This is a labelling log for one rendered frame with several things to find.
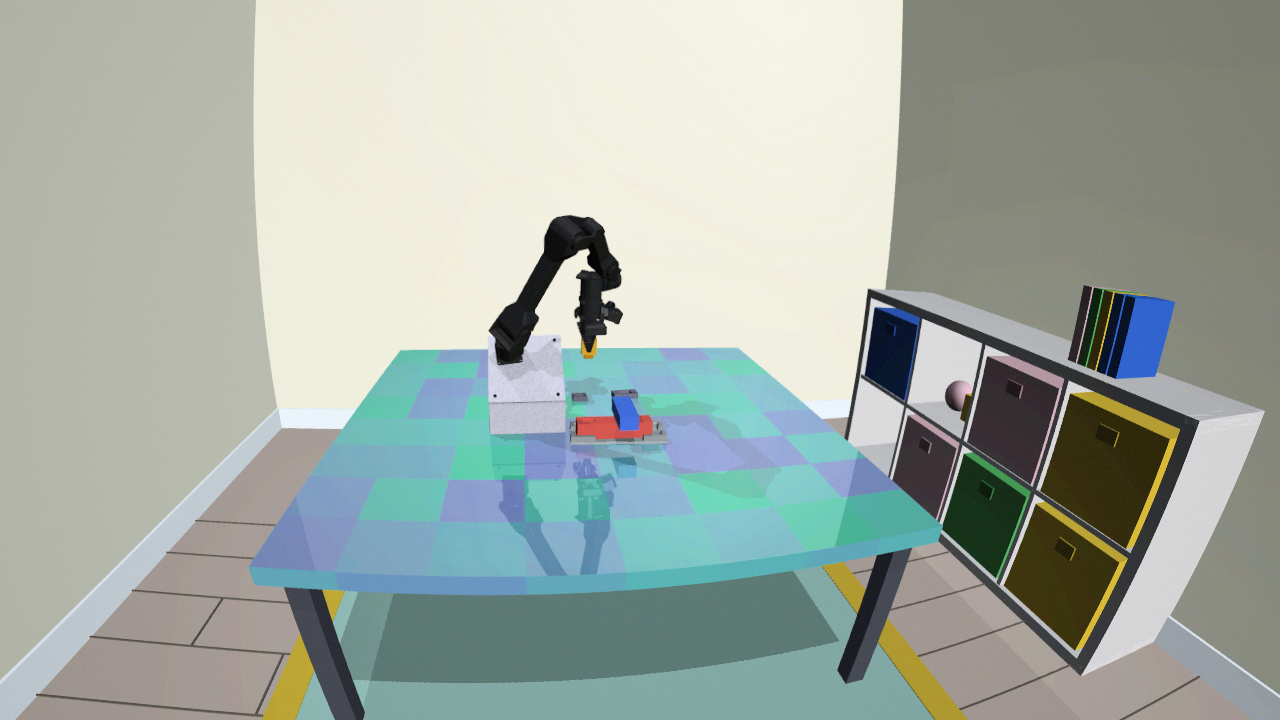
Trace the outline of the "blue bar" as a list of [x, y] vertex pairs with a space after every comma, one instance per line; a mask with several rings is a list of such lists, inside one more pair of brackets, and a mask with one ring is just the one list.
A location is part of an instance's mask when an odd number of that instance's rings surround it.
[[639, 430], [639, 415], [630, 396], [612, 397], [612, 413], [620, 430]]

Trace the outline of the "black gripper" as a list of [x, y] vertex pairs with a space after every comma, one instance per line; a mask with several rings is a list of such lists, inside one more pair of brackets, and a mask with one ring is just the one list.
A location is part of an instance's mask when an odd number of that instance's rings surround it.
[[575, 309], [575, 318], [579, 318], [577, 327], [579, 333], [582, 337], [582, 343], [586, 352], [590, 354], [593, 350], [596, 334], [607, 334], [607, 327], [599, 319], [600, 307], [603, 304], [602, 296], [599, 297], [586, 297], [580, 293], [579, 296], [580, 307]]

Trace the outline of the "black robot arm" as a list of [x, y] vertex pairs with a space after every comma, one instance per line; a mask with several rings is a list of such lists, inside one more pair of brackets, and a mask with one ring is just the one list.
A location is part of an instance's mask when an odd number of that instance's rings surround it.
[[[566, 259], [589, 249], [588, 265], [595, 272], [581, 270], [576, 275], [581, 279], [582, 296], [599, 297], [602, 292], [620, 287], [620, 263], [612, 256], [604, 233], [604, 228], [590, 217], [556, 217], [550, 222], [544, 237], [544, 252], [517, 301], [506, 306], [489, 328], [497, 341], [497, 365], [522, 363], [524, 347], [539, 322], [535, 309]], [[602, 304], [599, 320], [620, 324], [622, 316], [613, 301]]]

